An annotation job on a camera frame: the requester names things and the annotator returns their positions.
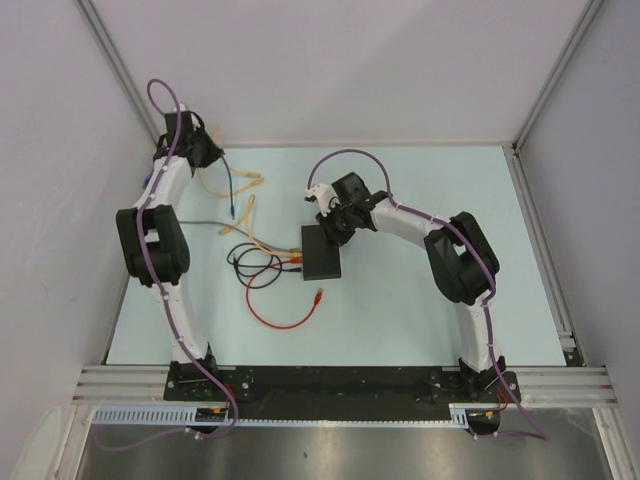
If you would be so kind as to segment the black network switch box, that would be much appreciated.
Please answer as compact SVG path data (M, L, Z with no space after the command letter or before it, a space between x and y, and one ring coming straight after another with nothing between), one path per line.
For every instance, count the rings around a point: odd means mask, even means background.
M302 276L304 281L340 279L339 247L330 244L320 225L301 227Z

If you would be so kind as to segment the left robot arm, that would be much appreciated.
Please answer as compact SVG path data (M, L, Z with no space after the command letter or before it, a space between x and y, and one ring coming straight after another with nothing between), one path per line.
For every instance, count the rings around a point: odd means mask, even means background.
M186 377L197 398L214 397L220 374L201 333L187 289L191 256L176 207L196 169L215 159L211 137L201 117L181 104L164 115L166 133L156 145L147 186L134 206L116 213L116 227L130 277L152 296L171 341L171 361L198 362Z

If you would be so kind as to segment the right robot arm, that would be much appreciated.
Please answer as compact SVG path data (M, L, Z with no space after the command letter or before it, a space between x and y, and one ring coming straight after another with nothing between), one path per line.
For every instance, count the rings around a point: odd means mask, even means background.
M343 246L358 229L367 229L426 252L436 287L456 307L462 391L473 401L493 394L505 371L489 310L500 264L475 217L468 212L448 219L427 214L387 191L370 192L353 172L330 185L310 184L305 199L318 204L316 220L331 244Z

